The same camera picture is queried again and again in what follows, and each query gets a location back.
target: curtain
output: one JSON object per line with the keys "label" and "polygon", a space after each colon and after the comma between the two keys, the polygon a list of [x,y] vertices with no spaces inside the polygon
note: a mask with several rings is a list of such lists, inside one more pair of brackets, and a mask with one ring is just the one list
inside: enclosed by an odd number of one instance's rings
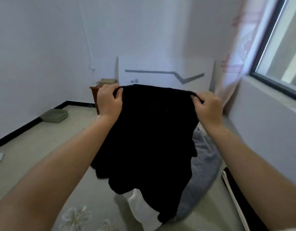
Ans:
{"label": "curtain", "polygon": [[232,23],[235,36],[226,59],[221,63],[222,70],[215,89],[223,106],[232,96],[241,77],[249,73],[277,1],[242,0],[238,15]]}

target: gray stripe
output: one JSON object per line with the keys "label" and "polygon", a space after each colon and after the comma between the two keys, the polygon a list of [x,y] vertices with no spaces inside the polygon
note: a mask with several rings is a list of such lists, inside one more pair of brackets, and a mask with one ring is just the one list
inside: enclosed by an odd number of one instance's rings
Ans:
{"label": "gray stripe", "polygon": [[181,78],[181,76],[176,73],[175,71],[155,71],[155,70],[135,70],[135,69],[126,69],[125,72],[129,72],[129,73],[164,73],[164,74],[173,74],[181,84],[186,84],[188,82],[191,82],[195,79],[204,77],[204,73],[201,73],[199,75],[195,75],[193,77],[190,78]]}

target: left hand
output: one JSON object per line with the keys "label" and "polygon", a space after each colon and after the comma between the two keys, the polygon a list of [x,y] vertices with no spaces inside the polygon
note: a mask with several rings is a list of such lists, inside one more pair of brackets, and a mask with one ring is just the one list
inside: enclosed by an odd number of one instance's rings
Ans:
{"label": "left hand", "polygon": [[113,123],[117,121],[122,109],[123,88],[117,91],[116,98],[113,96],[114,90],[118,87],[118,84],[103,85],[98,90],[96,101],[99,107],[100,117],[108,117]]}

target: green tray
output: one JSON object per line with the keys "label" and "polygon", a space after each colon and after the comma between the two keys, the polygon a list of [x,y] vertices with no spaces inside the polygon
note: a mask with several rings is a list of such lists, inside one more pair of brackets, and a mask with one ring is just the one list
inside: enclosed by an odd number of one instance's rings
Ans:
{"label": "green tray", "polygon": [[67,110],[63,109],[50,109],[42,114],[40,117],[44,122],[60,123],[62,120],[69,116]]}

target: floor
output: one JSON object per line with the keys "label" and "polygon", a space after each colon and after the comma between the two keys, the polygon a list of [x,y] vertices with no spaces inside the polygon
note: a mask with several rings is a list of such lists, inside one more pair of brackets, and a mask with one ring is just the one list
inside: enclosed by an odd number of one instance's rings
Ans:
{"label": "floor", "polygon": [[[65,109],[69,112],[69,117],[60,124],[41,122],[0,147],[0,152],[5,153],[0,162],[0,199],[35,163],[89,126],[96,118],[94,108],[67,106]],[[224,117],[224,123],[234,131],[234,127],[226,117]],[[59,230],[59,225],[62,223],[61,215],[66,210],[86,205],[92,214],[92,219],[87,222],[85,228],[87,231],[97,230],[105,219],[114,223],[119,231],[141,231],[142,226],[133,217],[126,201],[131,194],[129,192],[124,196],[116,195],[110,189],[107,180],[97,179],[94,171],[89,168],[65,203],[53,230]],[[219,174],[211,189],[187,219],[178,224],[163,225],[158,230],[236,231],[244,229]]]}

